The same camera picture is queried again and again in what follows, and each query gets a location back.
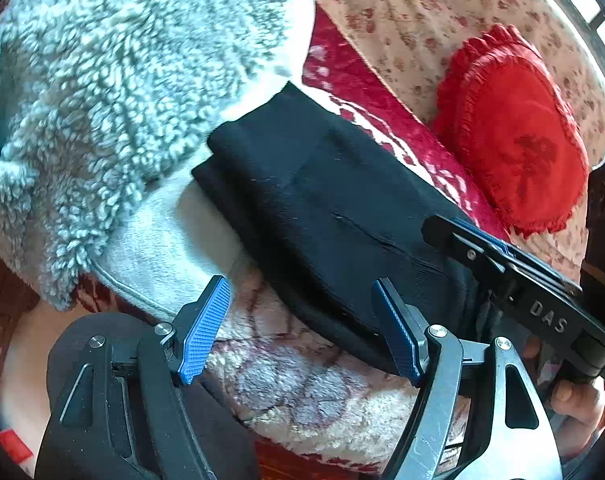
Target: hand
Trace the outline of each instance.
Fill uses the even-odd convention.
[[[534,358],[540,353],[541,342],[530,337],[523,351],[523,362],[534,379]],[[596,431],[605,410],[605,383],[601,377],[593,384],[574,384],[560,380],[551,394],[551,408],[570,418],[554,432],[561,457],[578,454]]]

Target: gray fleece fabric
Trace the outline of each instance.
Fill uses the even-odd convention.
[[[0,253],[57,308],[284,40],[287,0],[11,0]]]

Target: bed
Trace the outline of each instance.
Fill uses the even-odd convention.
[[[333,111],[364,125],[481,228],[577,280],[587,243],[586,197],[564,231],[524,240],[505,231],[473,178],[428,128],[452,53],[493,23],[509,23],[543,54],[574,108],[589,161],[597,164],[605,156],[605,84],[560,9],[550,0],[316,1],[302,83],[323,92]],[[234,414],[263,439],[263,450],[285,448],[341,470],[380,472],[417,391],[311,332],[279,301],[242,249],[226,273],[236,289],[234,303],[207,367]],[[155,322],[170,319],[180,307],[150,310],[118,286],[122,280],[99,274],[81,276],[75,291],[90,312],[119,310]],[[443,467],[455,460],[468,408],[460,399]]]

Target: fuzzy blanket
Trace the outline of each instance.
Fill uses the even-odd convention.
[[[0,15],[0,254],[57,308],[148,182],[222,123],[287,0],[11,0]]]

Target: heart-shaped cushion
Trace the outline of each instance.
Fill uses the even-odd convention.
[[[435,133],[506,226],[525,236],[566,227],[587,185],[587,153],[570,106],[516,27],[465,41],[438,108]]]

